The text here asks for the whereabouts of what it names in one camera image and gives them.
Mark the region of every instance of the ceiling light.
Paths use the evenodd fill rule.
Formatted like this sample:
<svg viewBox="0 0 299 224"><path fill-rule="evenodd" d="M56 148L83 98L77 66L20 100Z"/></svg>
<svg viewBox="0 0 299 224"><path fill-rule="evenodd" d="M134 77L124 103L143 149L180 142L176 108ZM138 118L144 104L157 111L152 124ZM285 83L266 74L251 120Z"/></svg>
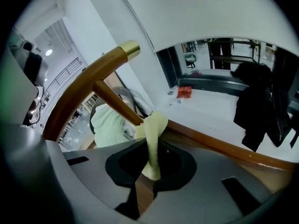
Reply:
<svg viewBox="0 0 299 224"><path fill-rule="evenodd" d="M47 51L46 51L46 56L49 56L49 55L51 55L51 54L52 54L52 52L53 52L53 50L52 50L52 49L50 49L50 50L47 50Z"/></svg>

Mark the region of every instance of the person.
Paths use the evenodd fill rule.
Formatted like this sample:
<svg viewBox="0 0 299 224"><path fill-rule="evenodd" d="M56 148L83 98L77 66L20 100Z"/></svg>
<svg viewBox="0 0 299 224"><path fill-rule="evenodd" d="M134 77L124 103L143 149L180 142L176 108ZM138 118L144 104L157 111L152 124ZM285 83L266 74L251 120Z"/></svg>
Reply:
<svg viewBox="0 0 299 224"><path fill-rule="evenodd" d="M231 56L231 48L230 48L230 38L215 38L213 39L213 42L211 43L210 48L213 56L220 56L220 52L222 49L222 55L223 56ZM216 61L214 60L214 66L215 69L224 69L224 70L230 70L230 63L222 62L222 61Z"/></svg>

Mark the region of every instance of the red package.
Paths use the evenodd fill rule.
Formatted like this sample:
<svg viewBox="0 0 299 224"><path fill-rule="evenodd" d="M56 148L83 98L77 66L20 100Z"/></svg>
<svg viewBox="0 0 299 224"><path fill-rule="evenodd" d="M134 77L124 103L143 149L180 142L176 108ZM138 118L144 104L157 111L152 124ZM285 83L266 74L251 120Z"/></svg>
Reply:
<svg viewBox="0 0 299 224"><path fill-rule="evenodd" d="M177 98L191 98L192 87L191 86L181 86L178 88Z"/></svg>

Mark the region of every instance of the metal railing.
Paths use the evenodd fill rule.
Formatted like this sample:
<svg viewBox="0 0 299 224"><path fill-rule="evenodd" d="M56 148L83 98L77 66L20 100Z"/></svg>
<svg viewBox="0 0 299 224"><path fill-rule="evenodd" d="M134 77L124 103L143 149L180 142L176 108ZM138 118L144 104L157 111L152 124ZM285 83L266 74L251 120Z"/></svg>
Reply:
<svg viewBox="0 0 299 224"><path fill-rule="evenodd" d="M42 107L41 109L44 109L51 97L55 96L56 93L59 90L59 87L63 84L65 84L66 80L68 78L76 73L79 70L83 70L86 68L82 62L77 57L75 60L73 60L66 68L64 68L58 76L52 81L52 83L48 86L46 91L44 92L44 95L42 97Z"/></svg>

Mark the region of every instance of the black slot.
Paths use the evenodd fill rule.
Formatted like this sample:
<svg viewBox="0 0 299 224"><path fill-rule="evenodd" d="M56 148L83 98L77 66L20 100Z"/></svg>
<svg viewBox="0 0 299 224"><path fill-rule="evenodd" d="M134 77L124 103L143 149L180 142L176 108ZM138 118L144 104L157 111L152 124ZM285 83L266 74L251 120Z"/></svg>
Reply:
<svg viewBox="0 0 299 224"><path fill-rule="evenodd" d="M85 161L88 161L88 160L89 160L88 158L83 156L83 157L79 157L79 158L68 159L67 163L71 166L71 165L78 164L78 163L81 163L81 162L85 162Z"/></svg>
<svg viewBox="0 0 299 224"><path fill-rule="evenodd" d="M224 179L222 183L244 216L261 205L236 178Z"/></svg>

